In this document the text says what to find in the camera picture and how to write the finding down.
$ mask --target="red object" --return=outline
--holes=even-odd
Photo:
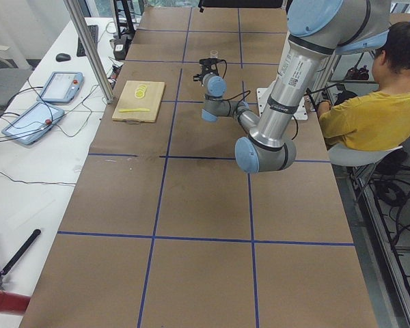
[[[30,297],[0,290],[0,313],[22,316],[29,305]]]

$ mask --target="white desk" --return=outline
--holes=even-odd
[[[109,59],[113,57],[109,45],[112,38],[110,31],[114,31],[114,26],[108,25],[110,21],[110,18],[87,19],[88,25],[99,26],[98,52],[105,72],[110,72],[113,64]],[[43,86],[52,71],[82,72],[84,83],[81,91],[69,105],[61,106],[65,111],[79,104],[90,93],[92,86],[97,84],[87,57],[77,57],[76,49],[77,33],[72,22],[69,22],[29,79],[34,87]],[[68,53],[72,59],[56,62],[58,53]],[[32,91],[21,94],[14,99],[8,111],[22,113],[35,103],[36,98],[37,94]],[[17,180],[76,182],[105,110],[100,88],[92,93],[85,105],[93,113],[75,137],[67,137],[57,127],[53,127],[40,141],[29,147],[15,141],[1,142],[0,171]],[[89,114],[88,109],[79,106],[66,115],[59,125],[69,135],[75,134]],[[14,117],[9,116],[7,119],[12,121]],[[0,137],[3,136],[2,128],[7,124],[0,120]],[[72,191],[73,187],[59,185],[15,183],[0,175],[0,269],[35,229],[42,231],[5,277],[3,285],[7,291],[32,295]],[[0,328],[15,328],[20,322],[20,316],[0,314]]]

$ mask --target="yellow shirt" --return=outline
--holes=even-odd
[[[349,99],[319,118],[328,145],[356,150],[388,150],[410,136],[410,92],[371,92]]]

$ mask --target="cutting board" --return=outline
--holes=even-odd
[[[143,98],[137,98],[136,90],[145,85],[146,91]],[[152,81],[127,81],[117,106],[115,107],[112,119],[114,121],[139,121],[154,123],[161,104],[161,98],[165,88],[164,82]]]

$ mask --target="keyboard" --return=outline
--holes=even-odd
[[[97,25],[88,25],[88,29],[90,31],[90,35],[93,38],[94,44],[97,47],[97,42],[98,42],[98,26]],[[86,56],[85,54],[85,49],[83,48],[83,44],[80,38],[77,39],[77,52],[76,52],[77,57],[83,57]]]

